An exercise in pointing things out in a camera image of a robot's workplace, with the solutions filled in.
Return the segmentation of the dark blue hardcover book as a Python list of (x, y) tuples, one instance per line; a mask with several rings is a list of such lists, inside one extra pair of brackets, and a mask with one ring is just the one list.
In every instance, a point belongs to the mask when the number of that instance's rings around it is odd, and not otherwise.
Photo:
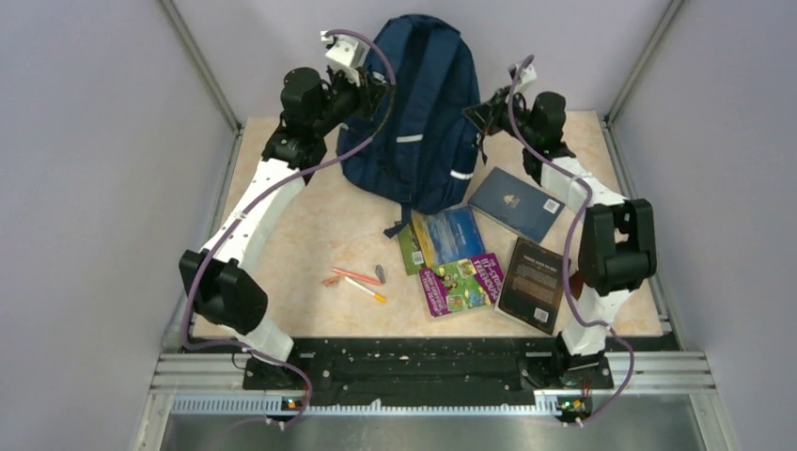
[(535, 243), (541, 243), (563, 204), (541, 189), (495, 167), (470, 196), (468, 205)]

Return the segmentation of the navy blue backpack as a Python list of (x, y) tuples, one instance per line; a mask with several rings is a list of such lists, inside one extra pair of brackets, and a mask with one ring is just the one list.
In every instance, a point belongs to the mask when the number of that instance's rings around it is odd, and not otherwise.
[(398, 203), (401, 218), (384, 234), (396, 236), (412, 212), (434, 214), (464, 199), (477, 160), (480, 132), (465, 116), (480, 102), (474, 58), (459, 30), (424, 14), (389, 20), (364, 61), (368, 74), (396, 78), (371, 119), (348, 117), (336, 153), (368, 137), (372, 142), (341, 162), (355, 186)]

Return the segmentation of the blue green landscape book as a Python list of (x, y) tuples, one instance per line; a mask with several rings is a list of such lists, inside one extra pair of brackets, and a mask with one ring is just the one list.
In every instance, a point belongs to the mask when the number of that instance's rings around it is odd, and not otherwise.
[(398, 234), (398, 245), (408, 275), (416, 275), (422, 268), (486, 253), (476, 217), (469, 207), (434, 215), (414, 212)]

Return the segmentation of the purple treehouse book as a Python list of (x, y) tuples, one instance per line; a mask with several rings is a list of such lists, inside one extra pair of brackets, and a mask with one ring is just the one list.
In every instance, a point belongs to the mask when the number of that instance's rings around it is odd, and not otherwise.
[(504, 282), (503, 269), (493, 253), (423, 268), (418, 277), (433, 319), (494, 306)]

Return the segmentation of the black paperback book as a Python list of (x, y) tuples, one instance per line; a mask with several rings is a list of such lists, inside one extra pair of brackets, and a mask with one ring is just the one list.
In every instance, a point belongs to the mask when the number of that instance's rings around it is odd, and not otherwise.
[(495, 311), (555, 334), (563, 298), (563, 257), (525, 238), (515, 241)]

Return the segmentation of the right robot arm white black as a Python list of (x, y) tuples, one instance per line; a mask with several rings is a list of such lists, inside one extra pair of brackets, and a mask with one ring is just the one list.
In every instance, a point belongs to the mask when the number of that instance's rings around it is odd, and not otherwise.
[(656, 272), (653, 208), (607, 188), (587, 171), (564, 140), (566, 101), (546, 91), (532, 105), (499, 89), (492, 98), (464, 109), (483, 136), (507, 132), (523, 147), (524, 171), (573, 212), (582, 228), (574, 297), (564, 284), (573, 318), (557, 335), (551, 362), (554, 380), (575, 387), (600, 366), (605, 338), (619, 308)]

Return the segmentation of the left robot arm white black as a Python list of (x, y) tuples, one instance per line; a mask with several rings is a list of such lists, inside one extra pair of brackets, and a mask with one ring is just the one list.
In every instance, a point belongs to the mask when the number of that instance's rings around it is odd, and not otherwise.
[(393, 104), (396, 94), (391, 69), (328, 74), (323, 80), (303, 67), (284, 76), (280, 122), (249, 186), (203, 248), (187, 250), (180, 259), (187, 294), (181, 334), (188, 334), (192, 315), (199, 315), (232, 335), (226, 345), (267, 363), (266, 377), (284, 389), (297, 383), (302, 365), (290, 356), (292, 339), (268, 317), (268, 296), (251, 268), (291, 200), (315, 172), (333, 165), (323, 159), (325, 136), (352, 115), (372, 118), (382, 103)]

